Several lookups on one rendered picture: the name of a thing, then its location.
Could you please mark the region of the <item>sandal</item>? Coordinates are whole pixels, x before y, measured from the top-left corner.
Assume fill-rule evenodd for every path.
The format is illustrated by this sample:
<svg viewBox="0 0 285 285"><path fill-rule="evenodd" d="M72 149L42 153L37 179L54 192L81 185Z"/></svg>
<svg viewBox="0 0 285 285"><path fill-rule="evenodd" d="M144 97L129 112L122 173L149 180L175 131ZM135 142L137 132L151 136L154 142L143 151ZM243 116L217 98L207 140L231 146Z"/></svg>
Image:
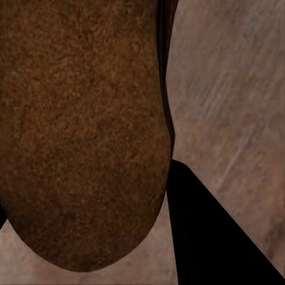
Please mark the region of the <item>sandal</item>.
<svg viewBox="0 0 285 285"><path fill-rule="evenodd" d="M178 2L0 0L0 203L59 268L106 268L157 220Z"/></svg>

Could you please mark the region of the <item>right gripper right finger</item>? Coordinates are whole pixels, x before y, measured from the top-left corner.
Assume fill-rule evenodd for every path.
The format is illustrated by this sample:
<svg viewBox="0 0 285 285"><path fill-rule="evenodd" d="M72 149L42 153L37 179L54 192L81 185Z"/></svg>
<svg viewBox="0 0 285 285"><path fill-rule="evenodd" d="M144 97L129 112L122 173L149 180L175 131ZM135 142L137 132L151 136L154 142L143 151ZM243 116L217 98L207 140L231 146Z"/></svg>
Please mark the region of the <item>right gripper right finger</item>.
<svg viewBox="0 0 285 285"><path fill-rule="evenodd" d="M166 192L179 285L285 285L187 165L172 160Z"/></svg>

